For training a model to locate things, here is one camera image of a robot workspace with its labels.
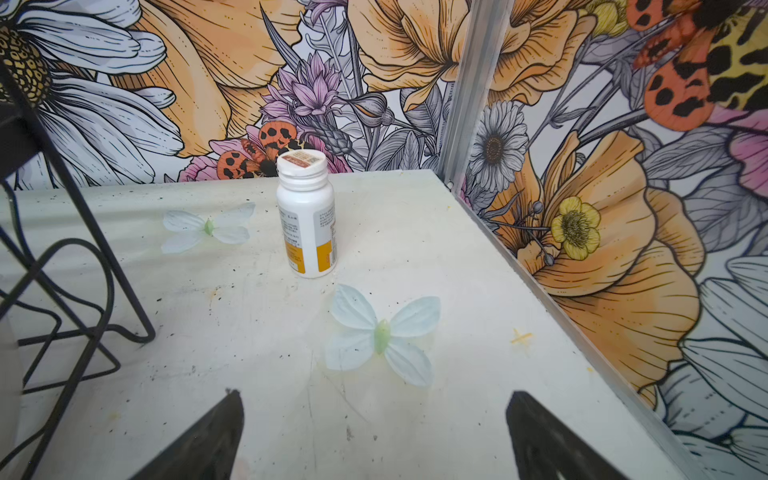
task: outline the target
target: dirty white surface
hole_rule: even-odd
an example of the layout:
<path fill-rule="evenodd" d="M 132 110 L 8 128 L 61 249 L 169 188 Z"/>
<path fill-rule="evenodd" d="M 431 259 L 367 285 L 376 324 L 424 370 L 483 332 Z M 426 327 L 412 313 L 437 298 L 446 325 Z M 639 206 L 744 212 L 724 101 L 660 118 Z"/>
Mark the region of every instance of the dirty white surface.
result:
<path fill-rule="evenodd" d="M 339 262 L 317 280 L 287 266 L 276 179 L 84 190 L 157 338 L 142 347 L 105 335 L 122 368 L 78 387 L 37 478 L 124 480 L 227 388 L 239 389 L 245 405 L 235 480 L 517 478 L 505 423 L 513 390 L 529 391 L 629 478 L 680 477 L 430 171 L 332 182 Z M 20 199 L 36 253 L 58 238 L 88 238 L 65 193 Z M 161 255 L 170 235 L 164 211 L 213 216 L 245 201 L 257 204 L 248 243 L 210 238 Z M 7 288 L 18 271 L 3 255 Z M 48 271 L 103 303 L 97 264 L 77 248 L 67 247 Z M 365 293 L 386 318 L 410 300 L 440 297 L 437 330 L 415 342 L 432 361 L 431 388 L 405 385 L 380 356 L 355 372 L 325 368 L 323 346 L 339 328 L 328 313 L 338 283 Z M 38 291 L 25 300 L 40 302 Z M 48 331 L 44 317 L 14 314 L 17 337 Z M 140 331 L 121 293 L 112 322 Z M 81 345 L 57 343 L 30 386 L 63 378 Z M 28 364 L 34 350 L 22 354 Z M 89 371 L 105 365 L 97 358 Z M 54 400 L 54 392 L 24 397 L 20 439 L 39 428 Z"/>

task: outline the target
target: daisy center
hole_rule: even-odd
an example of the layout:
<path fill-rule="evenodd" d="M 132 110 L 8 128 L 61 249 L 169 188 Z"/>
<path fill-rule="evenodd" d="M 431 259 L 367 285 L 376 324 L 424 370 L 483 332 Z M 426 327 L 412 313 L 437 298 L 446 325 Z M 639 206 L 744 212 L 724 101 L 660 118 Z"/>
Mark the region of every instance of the daisy center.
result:
<path fill-rule="evenodd" d="M 0 58 L 13 74 L 14 80 L 32 107 L 37 107 L 48 95 L 51 75 L 40 51 L 8 26 L 0 27 Z M 11 102 L 11 96 L 0 85 L 0 102 Z"/>
<path fill-rule="evenodd" d="M 589 221 L 580 211 L 571 211 L 563 215 L 563 236 L 570 244 L 584 248 L 589 240 Z"/>
<path fill-rule="evenodd" d="M 498 164 L 502 159 L 503 150 L 502 138 L 498 135 L 491 135 L 485 141 L 485 161 L 491 165 Z"/>

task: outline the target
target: black wire frame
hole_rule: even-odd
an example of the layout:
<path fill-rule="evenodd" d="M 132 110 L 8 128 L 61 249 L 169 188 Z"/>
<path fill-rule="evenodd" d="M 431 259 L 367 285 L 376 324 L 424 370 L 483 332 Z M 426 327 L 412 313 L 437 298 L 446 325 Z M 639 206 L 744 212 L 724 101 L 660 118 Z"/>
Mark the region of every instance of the black wire frame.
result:
<path fill-rule="evenodd" d="M 86 204 L 85 199 L 78 189 L 77 184 L 74 182 L 73 177 L 67 169 L 66 164 L 53 145 L 51 138 L 48 136 L 48 133 L 45 131 L 45 128 L 38 119 L 38 116 L 35 113 L 33 107 L 27 102 L 24 93 L 17 85 L 15 79 L 12 76 L 12 73 L 5 67 L 0 68 L 0 81 L 2 81 L 2 87 L 5 89 L 5 92 L 9 94 L 15 107 L 21 113 L 20 116 L 12 119 L 13 128 L 15 129 L 13 130 L 14 133 L 19 131 L 19 128 L 21 128 L 21 131 L 23 132 L 22 134 L 27 135 L 27 140 L 31 138 L 34 142 L 35 147 L 33 150 L 42 151 L 45 159 L 48 161 L 48 164 L 58 175 L 62 187 L 69 194 L 69 197 L 72 199 L 72 203 L 77 208 L 80 216 L 82 217 L 82 220 L 84 221 L 88 231 L 93 236 L 96 243 L 94 245 L 91 242 L 78 238 L 63 239 L 54 242 L 45 252 L 43 252 L 39 258 L 35 258 L 24 235 L 15 192 L 11 186 L 8 185 L 8 182 L 2 182 L 2 188 L 5 191 L 5 194 L 8 197 L 8 202 L 10 204 L 11 219 L 16 241 L 14 241 L 1 227 L 0 241 L 11 252 L 13 257 L 15 257 L 16 260 L 26 269 L 26 274 L 9 292 L 0 290 L 0 297 L 2 298 L 2 302 L 0 303 L 0 321 L 6 317 L 6 313 L 11 309 L 12 306 L 18 306 L 36 313 L 44 313 L 45 315 L 48 315 L 52 318 L 54 326 L 50 333 L 47 335 L 20 339 L 18 341 L 18 345 L 20 347 L 41 345 L 40 350 L 37 352 L 35 358 L 33 359 L 31 365 L 27 369 L 22 379 L 24 386 L 22 393 L 29 394 L 33 392 L 40 392 L 46 389 L 63 387 L 59 393 L 58 399 L 51 411 L 51 414 L 45 421 L 45 424 L 35 434 L 21 442 L 2 460 L 0 460 L 0 470 L 2 470 L 16 455 L 30 446 L 35 440 L 39 439 L 39 443 L 35 447 L 35 450 L 33 451 L 22 475 L 22 480 L 29 480 L 35 474 L 35 470 L 39 466 L 45 450 L 50 444 L 51 439 L 55 434 L 56 428 L 58 427 L 58 424 L 61 421 L 61 418 L 64 415 L 64 412 L 69 405 L 69 402 L 71 401 L 79 382 L 105 376 L 120 369 L 121 364 L 118 359 L 101 343 L 101 337 L 104 335 L 104 333 L 107 331 L 116 332 L 131 342 L 148 343 L 154 339 L 155 330 L 149 318 L 147 317 L 144 308 L 141 306 L 141 303 L 136 297 L 131 284 L 128 282 L 128 279 L 125 276 L 125 273 L 123 272 L 117 257 L 114 255 L 114 252 L 110 248 L 106 237 L 101 232 L 101 229 L 98 226 L 98 222 L 94 218 L 91 210 L 88 208 L 88 204 Z M 19 163 L 18 158 L 2 159 L 2 161 L 6 164 L 15 162 L 16 164 L 20 165 L 26 162 L 27 159 L 29 159 L 29 157 L 24 158 L 21 163 Z M 75 245 L 85 248 L 96 257 L 99 264 L 101 265 L 101 268 L 104 271 L 104 281 L 107 285 L 107 299 L 104 307 L 72 295 L 71 293 L 61 288 L 43 272 L 43 267 L 45 264 L 48 263 L 48 261 L 51 260 L 51 258 L 61 248 L 66 247 L 67 245 Z M 133 307 L 136 316 L 141 322 L 141 325 L 144 327 L 146 335 L 132 333 L 123 326 L 109 323 L 114 308 L 114 279 L 117 279 L 118 284 L 127 297 L 128 302 Z M 21 295 L 32 282 L 37 282 L 37 284 L 45 291 L 45 293 L 51 297 L 56 306 L 61 309 L 64 315 L 77 327 L 76 329 L 62 332 L 61 327 L 63 321 L 57 313 L 52 312 L 51 310 L 29 305 L 19 300 Z M 64 298 L 62 297 L 96 310 L 99 314 L 99 320 L 96 326 L 86 326 L 77 316 L 77 314 L 72 311 L 70 306 L 64 301 Z M 42 357 L 48 351 L 48 347 L 51 345 L 51 343 L 56 340 L 70 339 L 78 336 L 87 337 L 88 342 L 83 348 L 78 361 L 75 363 L 70 376 L 66 380 L 27 388 L 29 379 L 32 377 L 35 369 L 37 369 L 40 361 L 42 360 Z M 85 370 L 87 369 L 88 364 L 90 363 L 97 350 L 112 363 L 112 367 L 100 372 L 85 375 Z"/>

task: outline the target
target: leopard print wing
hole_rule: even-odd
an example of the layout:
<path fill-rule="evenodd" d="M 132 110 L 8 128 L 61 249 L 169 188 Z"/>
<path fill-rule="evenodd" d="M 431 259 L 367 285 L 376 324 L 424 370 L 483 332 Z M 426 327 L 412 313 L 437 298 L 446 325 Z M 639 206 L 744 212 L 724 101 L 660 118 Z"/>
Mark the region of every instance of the leopard print wing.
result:
<path fill-rule="evenodd" d="M 714 35 L 707 54 L 709 101 L 731 110 L 768 108 L 768 10 L 743 7 Z"/>

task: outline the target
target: illustrated wall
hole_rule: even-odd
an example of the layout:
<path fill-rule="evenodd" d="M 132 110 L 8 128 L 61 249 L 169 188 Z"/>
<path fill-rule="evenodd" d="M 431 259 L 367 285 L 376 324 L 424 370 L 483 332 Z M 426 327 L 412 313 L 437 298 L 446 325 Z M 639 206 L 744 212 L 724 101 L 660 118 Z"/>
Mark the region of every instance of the illustrated wall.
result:
<path fill-rule="evenodd" d="M 765 7 L 517 0 L 461 190 L 718 480 L 768 478 Z"/>
<path fill-rule="evenodd" d="M 4 62 L 86 187 L 273 177 L 300 147 L 334 173 L 435 169 L 468 6 L 4 0 L 0 18 Z M 42 156 L 9 180 L 59 183 Z"/>

